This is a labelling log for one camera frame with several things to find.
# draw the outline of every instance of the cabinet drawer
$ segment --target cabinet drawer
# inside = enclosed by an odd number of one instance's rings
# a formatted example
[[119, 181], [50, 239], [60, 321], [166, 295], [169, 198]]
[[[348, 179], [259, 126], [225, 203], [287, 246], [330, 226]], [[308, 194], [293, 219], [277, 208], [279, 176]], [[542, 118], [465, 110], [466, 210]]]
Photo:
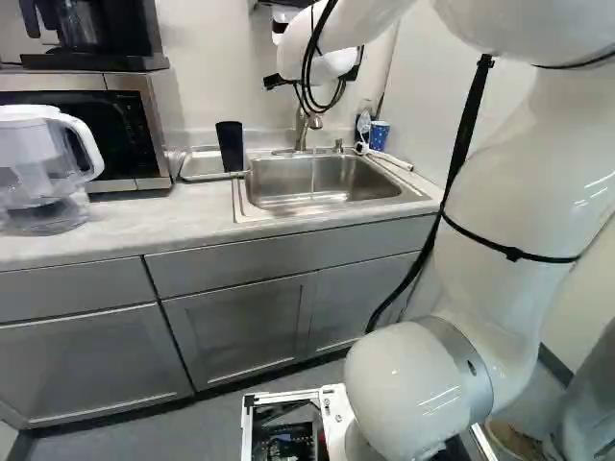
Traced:
[[145, 260], [163, 298], [419, 250], [433, 215], [297, 233]]
[[37, 427], [177, 399], [190, 385], [155, 303], [0, 327], [0, 419]]
[[153, 301], [140, 258], [3, 272], [0, 323]]
[[[319, 271], [309, 322], [307, 353], [347, 348], [360, 338], [376, 308], [397, 288], [418, 252]], [[381, 316], [393, 323], [406, 305], [408, 287]]]
[[313, 275], [162, 302], [197, 389], [258, 373], [303, 352]]

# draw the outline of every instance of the gray countertop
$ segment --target gray countertop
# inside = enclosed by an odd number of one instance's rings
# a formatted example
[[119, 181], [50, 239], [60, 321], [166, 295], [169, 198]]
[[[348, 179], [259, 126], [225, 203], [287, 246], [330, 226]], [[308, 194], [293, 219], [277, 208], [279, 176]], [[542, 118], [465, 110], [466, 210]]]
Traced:
[[179, 183], [164, 197], [135, 195], [92, 203], [89, 222], [66, 233], [0, 233], [0, 271], [154, 254], [435, 212], [441, 190], [413, 173], [400, 176], [435, 200], [252, 223], [234, 221], [231, 181]]

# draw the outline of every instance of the stainless steel sink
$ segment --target stainless steel sink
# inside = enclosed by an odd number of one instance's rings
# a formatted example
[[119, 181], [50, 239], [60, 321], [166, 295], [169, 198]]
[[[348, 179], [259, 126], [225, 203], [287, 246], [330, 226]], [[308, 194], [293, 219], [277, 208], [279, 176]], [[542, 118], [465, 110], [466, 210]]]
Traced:
[[429, 198], [374, 161], [345, 154], [254, 158], [245, 178], [234, 180], [234, 189], [237, 221]]

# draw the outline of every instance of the gray floor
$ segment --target gray floor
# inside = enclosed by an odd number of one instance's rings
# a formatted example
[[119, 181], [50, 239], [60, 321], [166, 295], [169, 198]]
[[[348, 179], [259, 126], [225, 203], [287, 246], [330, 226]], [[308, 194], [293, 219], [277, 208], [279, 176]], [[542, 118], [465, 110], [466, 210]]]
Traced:
[[238, 461], [241, 397], [342, 381], [343, 361], [151, 418], [38, 440], [30, 461]]

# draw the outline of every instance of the white wall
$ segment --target white wall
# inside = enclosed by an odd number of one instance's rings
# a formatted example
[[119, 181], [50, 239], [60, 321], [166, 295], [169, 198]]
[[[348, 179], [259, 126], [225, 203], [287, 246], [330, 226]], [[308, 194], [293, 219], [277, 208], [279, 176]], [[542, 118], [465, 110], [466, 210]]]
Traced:
[[[387, 152], [412, 162], [432, 182], [446, 182], [459, 117], [480, 52], [450, 34], [418, 2], [399, 28], [381, 118], [391, 123]], [[489, 74], [472, 149], [498, 128], [533, 82], [533, 69], [496, 62]]]
[[[18, 61], [20, 53], [45, 49], [26, 36], [17, 2], [0, 2], [0, 56], [4, 61]], [[270, 10], [259, 7], [249, 13], [246, 0], [157, 0], [157, 8], [164, 51], [178, 84], [160, 99], [177, 97], [179, 92], [181, 102], [181, 106], [161, 108], [171, 143], [215, 143], [216, 122], [239, 120], [248, 134], [268, 133], [265, 141], [290, 145], [286, 137], [292, 135], [288, 131], [294, 124], [294, 92], [290, 87], [273, 91], [262, 87], [262, 78], [276, 72]], [[380, 98], [395, 33], [392, 27], [366, 48], [357, 81], [349, 84], [342, 101], [324, 118], [327, 142], [329, 137], [351, 132], [361, 98]], [[53, 36], [47, 35], [47, 42]], [[185, 129], [189, 139], [182, 136]], [[315, 142], [315, 136], [310, 133], [308, 142]]]
[[[449, 34], [429, 3], [419, 3], [400, 25], [391, 63], [382, 118], [392, 123], [387, 151], [413, 162], [443, 186], [459, 116], [479, 53]], [[473, 149], [502, 124], [527, 94], [531, 67], [497, 61], [489, 75]], [[553, 300], [543, 327], [543, 342], [576, 370], [602, 328], [615, 316], [613, 264], [615, 222], [595, 241]], [[439, 287], [428, 265], [406, 318], [430, 311]]]
[[0, 461], [4, 461], [9, 456], [17, 435], [16, 429], [0, 421]]

